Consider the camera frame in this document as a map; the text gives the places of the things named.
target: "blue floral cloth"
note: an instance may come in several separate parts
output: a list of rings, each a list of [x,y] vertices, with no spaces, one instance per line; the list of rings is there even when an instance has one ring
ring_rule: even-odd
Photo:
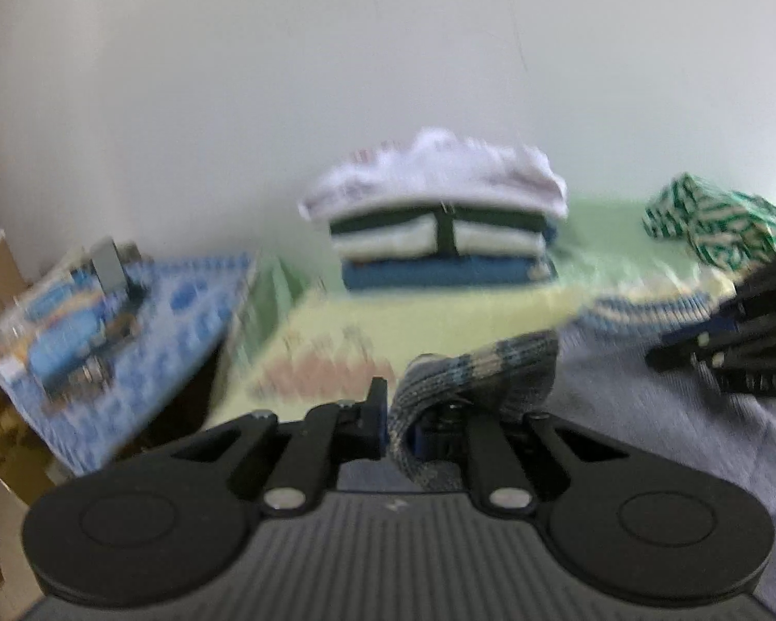
[[[113,380],[92,400],[52,413],[31,375],[1,381],[14,407],[75,475],[109,462],[177,394],[223,339],[250,257],[139,262],[126,267],[148,290],[140,333],[112,358]]]

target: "white wall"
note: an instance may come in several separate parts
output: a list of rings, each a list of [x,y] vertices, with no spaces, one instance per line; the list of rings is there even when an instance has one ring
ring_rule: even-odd
[[[776,0],[0,0],[27,275],[107,233],[317,263],[304,184],[420,126],[538,144],[573,194],[688,169],[776,201]]]

